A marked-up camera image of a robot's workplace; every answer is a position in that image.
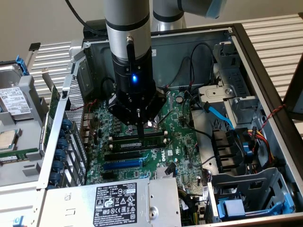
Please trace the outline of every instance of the white wall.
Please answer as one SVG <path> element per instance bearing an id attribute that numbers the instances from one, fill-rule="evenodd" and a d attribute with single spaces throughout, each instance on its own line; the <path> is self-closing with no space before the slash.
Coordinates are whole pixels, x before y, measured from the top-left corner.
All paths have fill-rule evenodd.
<path id="1" fill-rule="evenodd" d="M 104 18 L 102 0 L 70 1 L 84 21 Z M 185 17 L 187 26 L 196 26 L 298 12 L 303 12 L 303 0 L 227 0 L 217 20 L 190 14 Z M 64 0 L 1 0 L 0 21 L 0 61 L 12 60 L 17 54 L 26 58 L 31 43 L 82 37 L 82 25 Z"/>

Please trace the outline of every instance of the blue led light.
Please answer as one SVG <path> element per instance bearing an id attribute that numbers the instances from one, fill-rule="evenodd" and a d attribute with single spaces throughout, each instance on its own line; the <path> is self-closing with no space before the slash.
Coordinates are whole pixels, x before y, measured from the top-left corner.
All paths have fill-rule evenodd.
<path id="1" fill-rule="evenodd" d="M 133 75 L 133 83 L 137 83 L 138 82 L 138 78 L 136 75 Z"/>

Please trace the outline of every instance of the green circuit board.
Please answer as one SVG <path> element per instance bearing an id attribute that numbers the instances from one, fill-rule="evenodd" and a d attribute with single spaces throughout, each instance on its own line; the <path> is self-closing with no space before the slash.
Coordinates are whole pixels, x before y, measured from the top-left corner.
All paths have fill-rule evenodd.
<path id="1" fill-rule="evenodd" d="M 195 149 L 196 133 L 187 128 L 179 120 L 182 116 L 182 105 L 176 102 L 176 97 L 184 97 L 183 92 L 172 90 L 167 94 L 167 102 L 160 111 L 158 121 L 162 119 L 168 112 L 169 115 L 158 124 L 157 128 L 145 129 L 147 132 L 160 132 L 166 130 L 168 132 L 168 143 L 164 148 L 155 148 L 141 150 L 141 156 L 147 157 L 143 161 L 142 167 L 121 168 L 110 171 L 104 171 L 103 165 L 108 163 L 104 160 L 104 155 L 111 154 L 109 148 L 108 138 L 111 133 L 116 136 L 126 136 L 130 134 L 129 127 L 122 123 L 120 132 L 116 131 L 115 119 L 111 113 L 108 112 L 106 103 L 100 103 L 95 110 L 92 111 L 97 117 L 100 124 L 96 124 L 95 130 L 102 130 L 102 137 L 98 138 L 97 145 L 93 144 L 93 139 L 90 138 L 87 146 L 89 155 L 89 169 L 87 174 L 86 184 L 97 184 L 112 181 L 123 181 L 138 178 L 156 179 L 157 173 L 163 172 L 171 162 L 177 165 L 176 180 L 178 187 L 185 189 L 188 193 L 199 193 L 202 191 L 202 183 L 197 185 L 197 177 L 201 176 L 201 168 L 193 167 L 188 156 L 192 157 L 192 162 L 201 163 L 200 155 Z M 185 117 L 189 122 L 189 104 L 185 103 L 184 107 Z M 113 172 L 115 179 L 103 179 L 102 173 Z"/>

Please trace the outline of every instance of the blue pcie slot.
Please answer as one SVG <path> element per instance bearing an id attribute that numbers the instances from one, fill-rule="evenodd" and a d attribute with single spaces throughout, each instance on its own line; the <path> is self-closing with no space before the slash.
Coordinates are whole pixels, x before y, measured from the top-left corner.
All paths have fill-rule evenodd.
<path id="1" fill-rule="evenodd" d="M 140 159 L 123 160 L 121 162 L 105 163 L 103 165 L 104 170 L 131 168 L 131 167 L 142 167 L 142 160 Z"/>

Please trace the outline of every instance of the motherboard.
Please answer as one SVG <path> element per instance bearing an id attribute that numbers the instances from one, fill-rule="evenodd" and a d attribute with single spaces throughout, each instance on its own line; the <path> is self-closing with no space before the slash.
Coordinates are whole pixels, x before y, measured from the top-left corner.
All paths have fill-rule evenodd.
<path id="1" fill-rule="evenodd" d="M 84 118 L 88 130 L 85 145 L 90 163 L 86 184 L 159 179 L 166 177 L 165 170 L 174 163 L 176 169 L 172 175 L 176 177 L 178 187 L 188 193 L 201 194 L 205 185 L 201 180 L 202 169 L 192 165 L 200 164 L 201 159 L 196 133 L 184 124 L 184 119 L 190 121 L 188 101 L 184 104 L 184 116 L 182 113 L 184 100 L 184 92 L 168 92 L 167 102 L 159 115 L 145 125 L 144 138 L 136 137 L 136 126 L 124 125 L 116 119 L 107 110 L 105 101 L 92 108 Z M 111 143 L 113 138 L 123 140 Z M 127 163 L 121 160 L 123 156 L 129 158 L 132 153 L 136 159 L 131 160 L 140 160 L 140 166 L 126 167 Z"/>

